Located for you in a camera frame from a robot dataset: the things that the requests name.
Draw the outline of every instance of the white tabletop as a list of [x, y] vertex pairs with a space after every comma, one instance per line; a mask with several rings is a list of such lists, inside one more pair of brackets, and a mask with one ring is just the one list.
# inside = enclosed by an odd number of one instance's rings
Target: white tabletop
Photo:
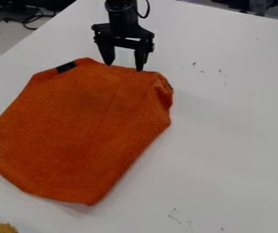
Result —
[[[103, 2], [78, 0], [0, 57], [0, 114], [35, 72], [101, 60]], [[0, 218], [21, 233], [278, 232], [278, 21], [154, 0], [141, 24], [157, 35], [146, 69], [175, 89], [171, 127], [91, 208], [0, 176]], [[117, 57], [134, 66], [133, 51]]]

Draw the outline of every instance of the yellow handle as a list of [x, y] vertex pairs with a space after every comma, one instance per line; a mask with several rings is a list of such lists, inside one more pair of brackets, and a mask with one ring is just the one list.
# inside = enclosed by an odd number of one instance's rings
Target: yellow handle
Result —
[[10, 224], [0, 224], [0, 233], [18, 233]]

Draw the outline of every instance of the black tag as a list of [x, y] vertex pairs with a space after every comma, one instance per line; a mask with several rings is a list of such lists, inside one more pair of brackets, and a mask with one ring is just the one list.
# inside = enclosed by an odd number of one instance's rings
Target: black tag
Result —
[[72, 68], [75, 68], [77, 65], [75, 62], [69, 62], [69, 63], [66, 63], [62, 66], [59, 66], [57, 67], [57, 72], [60, 74], [60, 73], [63, 73], [69, 69], [72, 69]]

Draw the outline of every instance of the orange towel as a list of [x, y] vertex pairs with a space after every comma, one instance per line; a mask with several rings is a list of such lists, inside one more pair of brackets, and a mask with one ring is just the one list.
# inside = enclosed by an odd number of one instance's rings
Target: orange towel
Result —
[[25, 192], [94, 205], [170, 125], [156, 72], [89, 58], [35, 74], [0, 116], [0, 174]]

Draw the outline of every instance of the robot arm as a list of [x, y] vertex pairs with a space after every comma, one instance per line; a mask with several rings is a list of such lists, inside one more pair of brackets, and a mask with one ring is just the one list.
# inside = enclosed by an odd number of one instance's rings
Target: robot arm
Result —
[[99, 52], [107, 65], [110, 66], [115, 60], [115, 46], [119, 46], [133, 49], [137, 70], [143, 70], [149, 53], [154, 50], [154, 34], [139, 25], [139, 17], [149, 16], [149, 0], [147, 3], [148, 11], [142, 16], [138, 11], [137, 0], [106, 1], [109, 23], [93, 25], [92, 29], [95, 31], [94, 39]]

